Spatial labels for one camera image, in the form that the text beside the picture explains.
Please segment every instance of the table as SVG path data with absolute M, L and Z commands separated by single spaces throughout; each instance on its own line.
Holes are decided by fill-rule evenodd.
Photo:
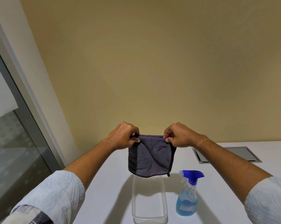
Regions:
M 262 163 L 255 163 L 281 178 L 281 142 L 219 143 L 223 147 L 247 146 Z M 178 195 L 183 188 L 179 170 L 199 170 L 205 175 L 198 179 L 197 212 L 183 217 L 176 213 Z M 199 164 L 192 149 L 177 148 L 171 176 L 164 176 L 168 206 L 168 224 L 245 224 L 247 218 L 242 203 L 211 166 Z M 132 224 L 131 197 L 133 175 L 128 171 L 128 149 L 114 152 L 98 171 L 74 224 Z

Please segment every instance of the spray bottle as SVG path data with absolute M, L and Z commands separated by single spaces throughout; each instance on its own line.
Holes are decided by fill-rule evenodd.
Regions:
M 183 216 L 193 215 L 196 212 L 198 203 L 195 194 L 197 179 L 204 177 L 204 174 L 198 170 L 181 170 L 180 176 L 188 180 L 178 197 L 176 211 Z

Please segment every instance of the gray microfiber towel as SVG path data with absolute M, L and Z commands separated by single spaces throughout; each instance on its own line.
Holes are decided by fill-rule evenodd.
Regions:
M 164 175 L 172 170 L 176 147 L 166 143 L 161 135 L 139 135 L 139 143 L 128 149 L 128 169 L 131 173 L 148 178 Z

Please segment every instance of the hand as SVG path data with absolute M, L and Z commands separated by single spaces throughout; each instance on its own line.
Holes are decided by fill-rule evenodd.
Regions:
M 170 125 L 164 131 L 163 138 L 175 147 L 199 147 L 206 139 L 205 135 L 198 134 L 184 124 L 177 122 Z
M 137 137 L 130 138 L 131 135 L 134 136 L 135 134 L 139 135 L 138 127 L 122 122 L 102 141 L 111 145 L 114 150 L 124 149 L 131 147 L 135 142 L 140 142 Z

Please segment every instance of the shirt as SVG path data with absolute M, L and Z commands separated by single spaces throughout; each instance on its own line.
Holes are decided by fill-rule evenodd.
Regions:
M 2 224 L 72 224 L 84 198 L 81 180 L 58 170 L 27 194 Z M 281 224 L 281 179 L 270 177 L 256 184 L 244 207 L 253 224 Z

